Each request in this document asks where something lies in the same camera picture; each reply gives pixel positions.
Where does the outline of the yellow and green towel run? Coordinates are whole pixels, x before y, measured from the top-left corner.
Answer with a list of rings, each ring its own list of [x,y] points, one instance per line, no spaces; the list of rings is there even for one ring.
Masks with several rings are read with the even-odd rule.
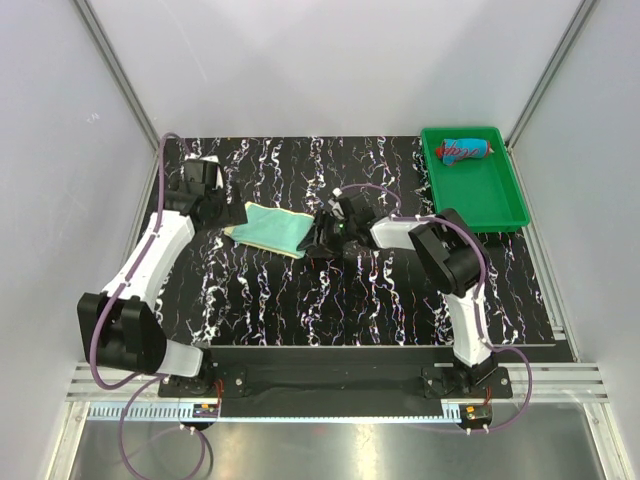
[[[305,252],[299,250],[298,245],[311,229],[312,215],[264,207],[253,202],[246,202],[245,210],[247,222],[225,228],[225,235],[245,246],[294,259],[304,257]]]

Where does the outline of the red and blue towel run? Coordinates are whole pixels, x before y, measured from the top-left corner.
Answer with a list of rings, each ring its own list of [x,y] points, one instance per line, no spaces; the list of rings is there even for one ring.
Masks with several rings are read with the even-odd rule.
[[[444,139],[435,150],[445,166],[467,159],[482,159],[494,152],[488,140],[477,138]]]

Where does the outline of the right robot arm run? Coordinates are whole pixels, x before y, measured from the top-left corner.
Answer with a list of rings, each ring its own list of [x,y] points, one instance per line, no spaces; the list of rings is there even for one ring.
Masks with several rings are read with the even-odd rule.
[[[350,242],[371,250],[413,251],[428,280],[444,296],[453,329],[453,365],[422,374],[426,394],[476,396],[490,383],[497,361],[490,346],[484,284],[488,253],[454,209],[428,216],[378,216],[361,194],[337,189],[319,210],[298,249],[311,258],[334,258]]]

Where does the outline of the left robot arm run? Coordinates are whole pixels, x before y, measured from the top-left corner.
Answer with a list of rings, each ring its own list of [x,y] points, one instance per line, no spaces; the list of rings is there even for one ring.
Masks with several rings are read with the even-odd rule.
[[[159,207],[130,257],[98,293],[77,304],[84,353],[101,388],[118,389],[99,373],[106,367],[140,374],[181,377],[196,396],[215,386],[216,372],[203,349],[167,338],[155,304],[161,286],[181,252],[197,233],[243,225],[247,221],[238,186],[226,183],[217,156],[188,159],[182,177],[159,197]]]

